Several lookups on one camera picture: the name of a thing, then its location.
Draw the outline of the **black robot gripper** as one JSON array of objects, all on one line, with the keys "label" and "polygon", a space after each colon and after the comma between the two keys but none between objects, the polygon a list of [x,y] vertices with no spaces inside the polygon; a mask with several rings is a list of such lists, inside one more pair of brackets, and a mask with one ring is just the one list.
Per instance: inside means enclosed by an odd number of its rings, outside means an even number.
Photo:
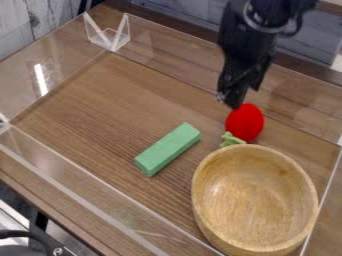
[{"label": "black robot gripper", "polygon": [[228,0],[219,26],[218,45],[224,65],[218,79],[216,99],[238,109],[247,90],[259,89],[274,60],[275,35],[248,26],[243,11],[250,0]]}]

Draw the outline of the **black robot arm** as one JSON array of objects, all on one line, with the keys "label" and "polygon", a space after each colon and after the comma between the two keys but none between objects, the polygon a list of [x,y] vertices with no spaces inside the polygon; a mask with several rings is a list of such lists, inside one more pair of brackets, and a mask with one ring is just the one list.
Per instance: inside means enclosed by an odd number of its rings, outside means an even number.
[{"label": "black robot arm", "polygon": [[243,104],[248,89],[259,90],[275,58],[278,37],[293,37],[303,15],[319,0],[228,0],[219,25],[218,46],[224,64],[216,98],[231,109]]}]

